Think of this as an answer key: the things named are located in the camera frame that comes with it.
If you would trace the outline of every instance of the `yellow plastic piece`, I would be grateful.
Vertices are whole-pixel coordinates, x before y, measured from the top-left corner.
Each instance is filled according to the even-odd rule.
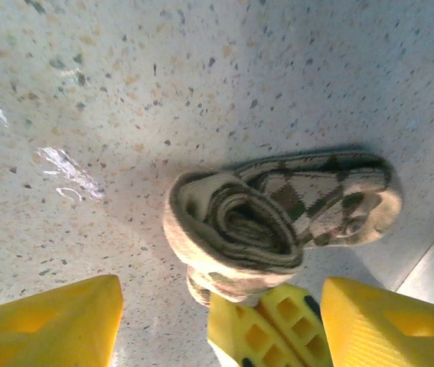
[[[434,367],[434,305],[343,278],[322,291],[334,367]]]
[[[210,296],[208,342],[220,364],[243,366],[248,358],[254,367],[303,367],[281,336],[252,307]]]
[[[0,367],[107,367],[121,316],[115,275],[0,305]]]
[[[273,325],[308,367],[332,367],[322,322],[304,301],[310,293],[282,284],[263,295],[256,310]]]

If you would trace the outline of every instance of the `speckled floor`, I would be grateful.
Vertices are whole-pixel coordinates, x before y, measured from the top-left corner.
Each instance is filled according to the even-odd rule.
[[[168,247],[183,170],[359,145],[397,168],[390,235],[307,253],[396,289],[434,241],[434,0],[0,0],[0,304],[97,274],[113,365],[215,366]]]

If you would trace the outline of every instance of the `yellow plastic object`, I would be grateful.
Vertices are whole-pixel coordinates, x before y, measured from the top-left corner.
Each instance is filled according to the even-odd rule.
[[[434,305],[343,278],[322,291],[334,367],[434,367]]]
[[[308,367],[332,367],[322,322],[305,302],[303,288],[282,284],[259,300],[257,311],[277,330]]]
[[[212,294],[208,342],[225,367],[303,367],[281,336],[252,307],[233,304]]]
[[[0,305],[0,367],[107,367],[121,316],[115,275]]]

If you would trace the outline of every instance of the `terrazzo floor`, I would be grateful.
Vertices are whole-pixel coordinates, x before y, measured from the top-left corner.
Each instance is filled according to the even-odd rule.
[[[396,289],[434,242],[434,0],[0,0],[0,304],[97,274],[113,366],[216,366],[162,231],[185,170],[355,146],[392,162],[391,233],[293,283]]]

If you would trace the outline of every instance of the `yellow plastic block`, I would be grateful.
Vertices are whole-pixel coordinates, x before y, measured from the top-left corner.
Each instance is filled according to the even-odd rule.
[[[324,327],[305,302],[303,288],[282,284],[263,295],[256,310],[273,325],[308,367],[332,367]]]
[[[115,275],[0,305],[0,367],[107,367],[121,316]]]
[[[329,278],[321,314],[334,367],[434,367],[433,304]]]
[[[303,367],[282,337],[252,307],[210,296],[208,342],[220,364],[253,367]]]

